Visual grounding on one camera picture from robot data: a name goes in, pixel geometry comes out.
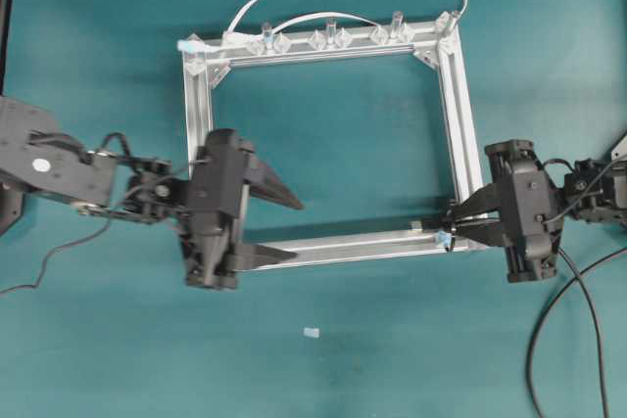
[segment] rectangular metal frame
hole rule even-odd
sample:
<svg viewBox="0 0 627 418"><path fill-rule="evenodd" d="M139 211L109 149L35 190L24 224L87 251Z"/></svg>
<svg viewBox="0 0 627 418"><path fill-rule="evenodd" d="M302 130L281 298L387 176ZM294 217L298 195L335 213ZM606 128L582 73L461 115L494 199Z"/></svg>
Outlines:
<svg viewBox="0 0 627 418"><path fill-rule="evenodd" d="M203 144L206 134L214 128L212 90L231 70L274 64L413 54L438 74L456 198L458 202L464 201L483 186L483 179L459 31L456 23L450 23L451 17L445 12L432 22L407 23L414 33L408 41L397 37L379 44L371 37L372 26L360 26L346 28L351 42L345 47L329 43L321 49L315 49L309 41L314 32L306 31L285 34L290 43L290 48L285 53L263 50L254 54L248 45L224 48L221 39L204 41L209 46L206 51L183 52L189 160L195 158L197 146ZM388 33L391 32L389 26L383 27ZM192 35L188 41L202 40ZM438 231L423 231L419 222L412 226L413 228L405 228L408 230L266 243L265 245L271 247L295 252L298 256L288 262L261 269L432 255L445 251ZM456 241L456 252L483 248L482 245L465 239L458 238Z"/></svg>

